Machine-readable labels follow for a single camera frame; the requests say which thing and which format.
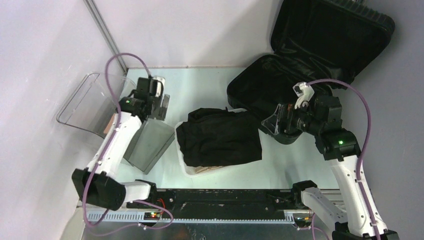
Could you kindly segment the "clear acrylic bin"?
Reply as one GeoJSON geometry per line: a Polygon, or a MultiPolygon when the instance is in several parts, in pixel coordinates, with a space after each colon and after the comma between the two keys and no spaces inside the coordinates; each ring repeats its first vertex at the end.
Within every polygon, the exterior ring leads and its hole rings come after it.
{"type": "Polygon", "coordinates": [[[170,101],[165,84],[162,76],[131,80],[92,72],[83,78],[56,119],[101,138],[86,171],[115,177],[127,162],[144,172],[160,158],[172,137],[164,122],[170,101]]]}

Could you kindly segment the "beige cloth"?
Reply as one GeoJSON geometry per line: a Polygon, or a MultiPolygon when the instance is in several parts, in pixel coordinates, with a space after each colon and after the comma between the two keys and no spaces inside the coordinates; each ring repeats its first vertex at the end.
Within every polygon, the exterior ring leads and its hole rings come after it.
{"type": "Polygon", "coordinates": [[[198,166],[194,167],[193,171],[195,174],[209,173],[217,170],[226,168],[226,166],[198,166]]]}

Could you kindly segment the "black ribbed hard-shell suitcase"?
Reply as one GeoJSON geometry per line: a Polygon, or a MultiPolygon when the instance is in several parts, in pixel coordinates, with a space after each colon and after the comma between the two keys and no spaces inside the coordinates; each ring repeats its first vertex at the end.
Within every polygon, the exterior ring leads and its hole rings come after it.
{"type": "Polygon", "coordinates": [[[270,38],[272,53],[228,84],[227,101],[261,122],[278,104],[296,101],[298,82],[351,84],[388,46],[395,28],[390,16],[354,0],[285,0],[270,38]]]}

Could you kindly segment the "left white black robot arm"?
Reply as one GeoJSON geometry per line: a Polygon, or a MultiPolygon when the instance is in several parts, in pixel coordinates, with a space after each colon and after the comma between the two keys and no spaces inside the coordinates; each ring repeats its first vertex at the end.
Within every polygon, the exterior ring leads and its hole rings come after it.
{"type": "Polygon", "coordinates": [[[116,176],[131,140],[164,102],[165,82],[162,76],[140,77],[129,95],[118,98],[110,81],[106,81],[116,113],[92,160],[71,175],[83,207],[92,205],[116,211],[124,203],[135,201],[145,208],[156,206],[158,194],[152,191],[153,184],[144,180],[120,183],[116,176]]]}

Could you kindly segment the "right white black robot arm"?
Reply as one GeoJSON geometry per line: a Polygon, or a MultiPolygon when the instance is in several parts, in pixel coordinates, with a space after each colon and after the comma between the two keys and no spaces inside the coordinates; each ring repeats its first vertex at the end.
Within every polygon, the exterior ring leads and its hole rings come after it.
{"type": "Polygon", "coordinates": [[[388,229],[378,212],[360,165],[362,151],[356,136],[343,128],[341,114],[337,97],[321,95],[300,106],[278,104],[261,122],[273,135],[300,131],[314,137],[335,176],[344,208],[328,200],[310,180],[293,185],[291,204],[311,209],[331,230],[334,240],[397,240],[398,233],[388,229]]]}

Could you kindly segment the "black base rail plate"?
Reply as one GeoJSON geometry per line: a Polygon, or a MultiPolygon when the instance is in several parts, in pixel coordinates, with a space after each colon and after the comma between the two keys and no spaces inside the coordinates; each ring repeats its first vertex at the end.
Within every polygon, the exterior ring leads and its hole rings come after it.
{"type": "Polygon", "coordinates": [[[180,220],[283,220],[289,211],[309,212],[288,189],[159,188],[146,202],[180,220]]]}

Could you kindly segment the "aluminium frame rail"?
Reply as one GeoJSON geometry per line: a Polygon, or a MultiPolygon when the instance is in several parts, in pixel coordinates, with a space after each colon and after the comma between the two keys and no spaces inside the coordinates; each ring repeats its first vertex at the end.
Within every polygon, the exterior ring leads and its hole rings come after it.
{"type": "MultiPolygon", "coordinates": [[[[322,194],[344,209],[337,189],[323,189],[322,194]]],[[[301,205],[289,189],[183,189],[162,188],[153,194],[156,204],[172,213],[174,223],[293,223],[311,217],[313,211],[301,205]]],[[[109,211],[103,222],[166,223],[169,214],[140,203],[125,203],[109,211]]]]}

